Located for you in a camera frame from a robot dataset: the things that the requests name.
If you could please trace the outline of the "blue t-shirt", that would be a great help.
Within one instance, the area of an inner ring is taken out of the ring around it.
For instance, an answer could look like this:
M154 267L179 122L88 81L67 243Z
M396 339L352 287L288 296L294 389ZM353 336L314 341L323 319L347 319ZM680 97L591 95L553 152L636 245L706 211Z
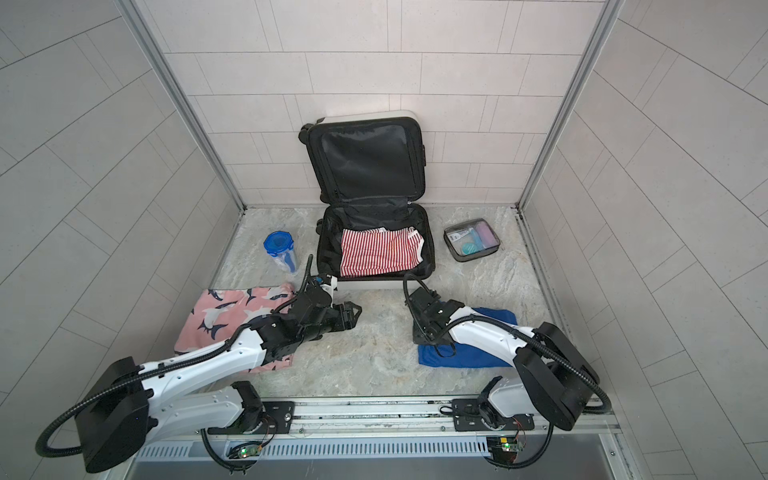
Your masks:
M482 369L512 367L512 364L471 345L419 345L418 363L433 368Z

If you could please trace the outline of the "red white striped shirt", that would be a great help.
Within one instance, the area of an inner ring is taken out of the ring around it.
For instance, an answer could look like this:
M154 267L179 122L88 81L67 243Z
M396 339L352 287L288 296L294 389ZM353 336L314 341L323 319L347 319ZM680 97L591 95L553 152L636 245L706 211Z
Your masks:
M399 230L344 229L340 273L360 278L411 270L423 261L424 237L414 227Z

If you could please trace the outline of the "pink shark print garment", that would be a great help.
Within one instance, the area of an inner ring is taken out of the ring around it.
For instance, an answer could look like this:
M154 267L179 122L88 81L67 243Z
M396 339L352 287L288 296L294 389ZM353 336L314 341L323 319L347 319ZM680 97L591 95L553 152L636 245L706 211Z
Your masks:
M290 283L246 290L209 289L190 311L174 352L184 354L223 341L242 323L269 314L294 296Z

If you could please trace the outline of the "clear toiletry pouch black trim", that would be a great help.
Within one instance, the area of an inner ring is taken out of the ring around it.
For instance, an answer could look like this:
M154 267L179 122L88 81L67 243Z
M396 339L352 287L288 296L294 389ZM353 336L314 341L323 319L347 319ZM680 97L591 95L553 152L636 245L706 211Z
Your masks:
M460 263L492 255L501 245L501 240L483 218L447 227L443 239L453 259Z

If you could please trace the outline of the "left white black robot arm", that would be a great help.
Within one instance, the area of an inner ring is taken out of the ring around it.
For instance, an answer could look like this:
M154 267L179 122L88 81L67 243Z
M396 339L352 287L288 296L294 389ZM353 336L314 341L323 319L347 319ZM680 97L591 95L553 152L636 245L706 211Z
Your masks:
M202 436L251 433L278 423L255 388L236 381L214 392L204 387L293 354L326 333L355 328L362 313L333 301L335 278L305 273L294 297L251 313L227 338L182 355L138 365L126 357L110 365L81 401L39 435L42 458L79 455L89 473L107 471L145 444L198 431Z

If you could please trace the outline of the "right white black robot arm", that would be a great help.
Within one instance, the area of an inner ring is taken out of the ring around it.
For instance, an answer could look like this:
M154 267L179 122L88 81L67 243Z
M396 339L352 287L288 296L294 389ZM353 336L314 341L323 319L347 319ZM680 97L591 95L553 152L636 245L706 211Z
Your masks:
M522 327L510 313L444 301L424 282L415 290L406 289L404 296L420 364L514 369L510 377L493 378L470 410L470 417L488 428L507 428L522 415L539 414L551 425L570 430L584 413L612 413L599 376L556 325Z

